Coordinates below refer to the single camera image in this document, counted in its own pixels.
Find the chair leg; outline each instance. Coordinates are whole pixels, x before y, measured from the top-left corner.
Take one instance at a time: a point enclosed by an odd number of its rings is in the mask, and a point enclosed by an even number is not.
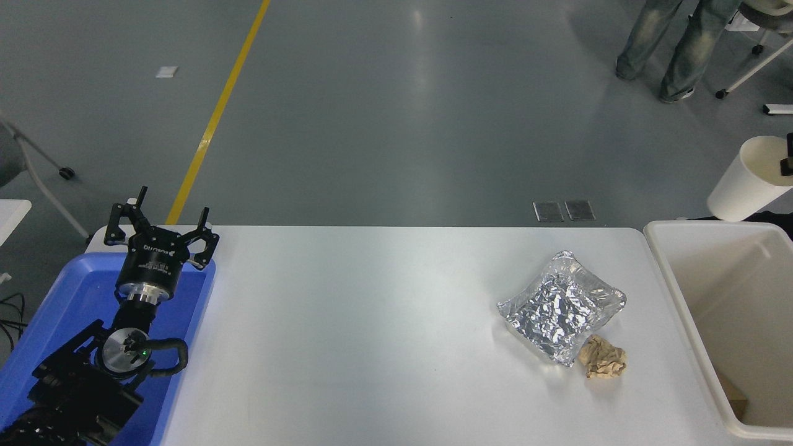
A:
[[[765,41],[768,40],[769,35],[771,35],[770,29],[763,31],[763,36],[760,38],[760,42],[757,42],[757,44],[752,48],[752,54],[759,56],[763,52],[765,49],[765,46],[763,45],[765,45]]]
[[[28,143],[30,147],[36,150],[36,152],[39,152],[39,154],[41,154],[45,160],[58,169],[58,173],[60,173],[60,176],[62,176],[64,179],[74,178],[75,171],[73,171],[70,167],[63,167],[58,164],[50,155],[48,155],[41,147],[39,147],[38,144],[34,143],[33,140],[28,138],[28,136],[18,129],[16,125],[4,119],[2,115],[0,115],[0,124],[3,124],[11,132],[11,136],[15,140],[23,140],[24,142]]]
[[[791,45],[793,45],[793,38],[788,38],[787,39],[787,43],[782,45],[782,48],[774,51],[770,56],[766,57],[762,62],[758,63],[755,66],[755,68],[752,68],[751,70],[749,70],[748,73],[743,75],[739,80],[735,81],[734,84],[730,85],[729,87],[727,87],[727,88],[725,88],[723,90],[717,91],[716,92],[716,98],[722,99],[725,96],[727,96],[728,94],[730,94],[733,90],[738,88],[739,85],[741,85],[742,83],[746,82],[746,80],[749,79],[750,77],[754,76],[754,74],[757,73],[762,67],[765,67],[772,60],[776,59],[776,57],[778,55],[780,55],[783,52],[785,52],[785,50],[787,50]]]
[[[22,150],[22,156],[25,158],[25,166],[28,168],[28,173],[30,174],[30,178],[33,179],[33,182],[36,184],[36,187],[41,190],[41,193],[44,194],[45,197],[52,203],[52,205],[58,210],[58,212],[63,215],[64,218],[71,224],[73,228],[82,236],[83,239],[88,238],[88,231],[80,225],[80,223],[75,219],[73,215],[66,209],[58,198],[55,198],[55,195],[50,192],[50,190],[41,182],[36,169],[33,167],[33,164],[30,162],[30,156],[28,155],[27,149],[22,145],[19,144],[19,147]]]

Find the white paper cup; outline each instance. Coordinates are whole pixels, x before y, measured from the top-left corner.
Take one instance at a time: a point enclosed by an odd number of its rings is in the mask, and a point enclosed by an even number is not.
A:
[[[707,198],[718,218],[741,221],[793,188],[793,176],[782,176],[780,160],[787,158],[787,141],[776,136],[747,140]]]

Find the caster wheel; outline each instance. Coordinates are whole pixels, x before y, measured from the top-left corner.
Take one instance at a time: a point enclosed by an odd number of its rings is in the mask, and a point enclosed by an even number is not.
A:
[[[75,171],[71,170],[71,167],[61,167],[58,173],[63,179],[73,179],[75,177]]]

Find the crumpled aluminum foil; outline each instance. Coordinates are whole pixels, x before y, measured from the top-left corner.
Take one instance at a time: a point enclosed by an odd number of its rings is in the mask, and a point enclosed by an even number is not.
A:
[[[625,306],[625,294],[581,266],[570,251],[551,259],[525,290],[496,304],[508,326],[571,367],[587,338]]]

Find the person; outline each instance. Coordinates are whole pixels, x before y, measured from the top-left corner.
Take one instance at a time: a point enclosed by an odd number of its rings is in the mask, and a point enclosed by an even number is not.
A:
[[[618,78],[633,80],[642,71],[682,1],[647,0],[617,58]],[[658,98],[662,102],[673,103],[694,94],[694,85],[705,73],[716,41],[740,3],[741,0],[699,0],[661,81]]]

